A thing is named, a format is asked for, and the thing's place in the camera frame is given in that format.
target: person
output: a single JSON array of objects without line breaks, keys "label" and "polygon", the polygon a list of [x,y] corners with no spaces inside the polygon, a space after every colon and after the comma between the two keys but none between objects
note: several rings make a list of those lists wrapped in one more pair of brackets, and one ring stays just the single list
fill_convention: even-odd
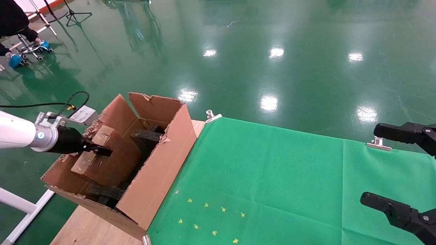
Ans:
[{"label": "person", "polygon": [[[38,33],[29,28],[29,19],[20,6],[14,0],[0,0],[0,37],[14,36],[16,34],[21,34],[29,42],[39,43],[43,48],[49,49],[48,42],[39,38]],[[12,68],[17,67],[23,60],[1,43],[0,56],[5,56]]]}]

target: white metal frame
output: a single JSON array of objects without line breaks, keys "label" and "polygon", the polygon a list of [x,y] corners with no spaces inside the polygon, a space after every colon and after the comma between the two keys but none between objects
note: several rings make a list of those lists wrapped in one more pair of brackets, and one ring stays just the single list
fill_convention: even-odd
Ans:
[{"label": "white metal frame", "polygon": [[12,245],[16,242],[18,237],[24,232],[27,226],[35,219],[36,215],[47,204],[54,192],[47,190],[44,195],[38,200],[36,204],[27,201],[7,190],[0,188],[0,202],[3,202],[11,207],[26,212],[27,215],[21,220],[21,222],[15,227],[11,234],[4,240],[1,245]]}]

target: tripod stand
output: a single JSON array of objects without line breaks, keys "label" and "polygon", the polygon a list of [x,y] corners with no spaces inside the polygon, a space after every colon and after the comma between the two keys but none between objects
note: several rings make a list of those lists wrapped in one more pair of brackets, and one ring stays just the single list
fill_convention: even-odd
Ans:
[{"label": "tripod stand", "polygon": [[[64,0],[64,3],[65,3],[65,5],[66,5],[67,8],[68,8],[68,14],[67,14],[67,18],[68,18],[68,21],[67,21],[67,27],[70,26],[70,25],[69,25],[69,24],[70,24],[70,21],[74,22],[74,24],[72,24],[72,25],[77,25],[77,24],[79,24],[79,23],[85,21],[86,19],[88,19],[88,18],[92,15],[91,12],[76,13],[76,12],[74,12],[74,11],[70,8],[70,6],[68,6],[67,1]],[[75,16],[76,14],[87,14],[88,16],[87,16],[85,19],[83,19],[82,21],[78,21],[78,20],[76,19],[76,16]]]}]

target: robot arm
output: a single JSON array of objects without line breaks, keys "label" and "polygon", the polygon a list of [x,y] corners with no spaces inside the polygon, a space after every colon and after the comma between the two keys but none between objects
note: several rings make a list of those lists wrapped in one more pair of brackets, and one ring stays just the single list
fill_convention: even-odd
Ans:
[{"label": "robot arm", "polygon": [[38,152],[68,154],[93,151],[95,154],[110,156],[112,150],[83,138],[79,131],[67,127],[67,123],[90,126],[98,118],[92,108],[82,106],[71,117],[57,116],[53,123],[50,116],[55,113],[40,112],[35,123],[0,111],[0,149],[29,146]]}]

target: cardboard box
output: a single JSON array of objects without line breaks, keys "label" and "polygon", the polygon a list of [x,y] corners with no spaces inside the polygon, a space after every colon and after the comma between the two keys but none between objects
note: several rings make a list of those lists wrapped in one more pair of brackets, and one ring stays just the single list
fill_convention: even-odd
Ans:
[{"label": "cardboard box", "polygon": [[[85,171],[80,174],[78,173],[80,171],[74,167],[77,160],[83,158],[83,154],[92,158],[90,154],[93,153],[62,155],[41,179],[47,184],[48,189],[87,208],[131,236],[141,239],[146,234],[197,137],[187,106],[179,100],[139,93],[129,93],[129,100],[139,118],[125,99],[118,95],[84,134],[89,139],[101,133],[111,137],[114,135],[116,139],[122,137],[123,140],[128,141],[131,140],[130,133],[134,129],[144,129],[148,124],[157,124],[165,129],[165,134],[161,136],[158,145],[128,186],[115,209],[92,200],[87,193],[87,187],[97,181],[100,181],[100,184],[119,183],[124,177],[112,182],[107,181],[99,176],[99,168],[102,169],[101,173],[107,174],[108,171],[113,173],[123,166],[123,162],[131,162],[133,158],[138,157],[135,153],[137,149],[133,149],[129,155],[97,156],[98,162],[95,164],[98,164],[98,167],[89,167],[92,174]],[[109,146],[112,144],[113,147],[117,147],[116,143],[110,143],[109,140],[107,142]],[[108,167],[110,166],[109,170],[104,169],[106,163]]]}]

